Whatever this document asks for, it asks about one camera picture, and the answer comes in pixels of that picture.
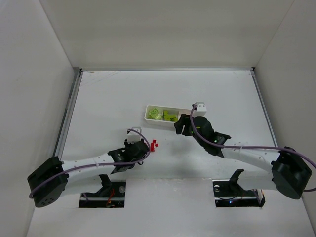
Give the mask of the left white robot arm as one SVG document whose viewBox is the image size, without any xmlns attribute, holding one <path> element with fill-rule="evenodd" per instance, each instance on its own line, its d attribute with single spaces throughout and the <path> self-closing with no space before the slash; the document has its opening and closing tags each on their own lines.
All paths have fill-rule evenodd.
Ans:
<svg viewBox="0 0 316 237">
<path fill-rule="evenodd" d="M 28 176 L 29 198 L 35 207 L 41 208 L 69 194 L 103 194 L 111 186 L 110 175 L 143 163 L 150 151 L 151 144 L 142 138 L 93 158 L 61 161 L 59 157 L 50 157 Z"/>
</svg>

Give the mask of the red lego pile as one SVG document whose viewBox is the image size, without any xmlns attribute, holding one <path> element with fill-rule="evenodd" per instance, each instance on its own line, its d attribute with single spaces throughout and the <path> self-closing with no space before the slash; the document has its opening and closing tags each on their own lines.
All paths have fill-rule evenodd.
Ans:
<svg viewBox="0 0 316 237">
<path fill-rule="evenodd" d="M 150 151 L 154 152 L 157 147 L 159 147 L 159 144 L 157 143 L 156 139 L 154 139 L 150 145 Z"/>
</svg>

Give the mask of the lime green 2x4 lego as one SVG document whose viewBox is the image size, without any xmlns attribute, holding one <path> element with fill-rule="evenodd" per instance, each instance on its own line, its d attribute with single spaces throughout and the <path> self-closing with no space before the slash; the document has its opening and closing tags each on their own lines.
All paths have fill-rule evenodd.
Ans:
<svg viewBox="0 0 316 237">
<path fill-rule="evenodd" d="M 171 113 L 168 110 L 163 110 L 163 120 L 169 121 L 169 122 L 177 122 L 178 121 L 178 115 L 175 113 Z"/>
</svg>

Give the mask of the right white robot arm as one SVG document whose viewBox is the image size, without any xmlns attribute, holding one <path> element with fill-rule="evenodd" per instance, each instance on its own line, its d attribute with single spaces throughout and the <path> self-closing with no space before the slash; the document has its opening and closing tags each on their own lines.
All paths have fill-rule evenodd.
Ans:
<svg viewBox="0 0 316 237">
<path fill-rule="evenodd" d="M 176 134 L 192 136 L 212 156 L 239 160 L 259 168 L 257 172 L 237 169 L 229 179 L 214 184 L 216 195 L 239 196 L 247 191 L 266 189 L 279 191 L 291 199 L 307 192 L 312 170 L 307 159 L 290 147 L 260 147 L 237 143 L 231 136 L 214 131 L 203 116 L 181 114 L 174 124 Z"/>
</svg>

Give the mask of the white three-compartment tray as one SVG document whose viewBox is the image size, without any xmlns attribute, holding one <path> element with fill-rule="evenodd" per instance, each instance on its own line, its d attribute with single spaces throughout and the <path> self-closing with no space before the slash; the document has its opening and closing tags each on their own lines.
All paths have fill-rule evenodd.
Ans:
<svg viewBox="0 0 316 237">
<path fill-rule="evenodd" d="M 144 120 L 154 128 L 175 131 L 174 124 L 179 121 L 181 114 L 189 114 L 190 111 L 183 108 L 147 105 Z"/>
</svg>

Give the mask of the lime green 2x2 lego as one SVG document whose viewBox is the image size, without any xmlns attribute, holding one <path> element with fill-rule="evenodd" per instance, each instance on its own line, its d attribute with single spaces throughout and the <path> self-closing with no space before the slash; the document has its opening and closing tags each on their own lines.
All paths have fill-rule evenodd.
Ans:
<svg viewBox="0 0 316 237">
<path fill-rule="evenodd" d="M 162 113 L 159 109 L 153 108 L 148 111 L 147 119 L 162 120 Z"/>
</svg>

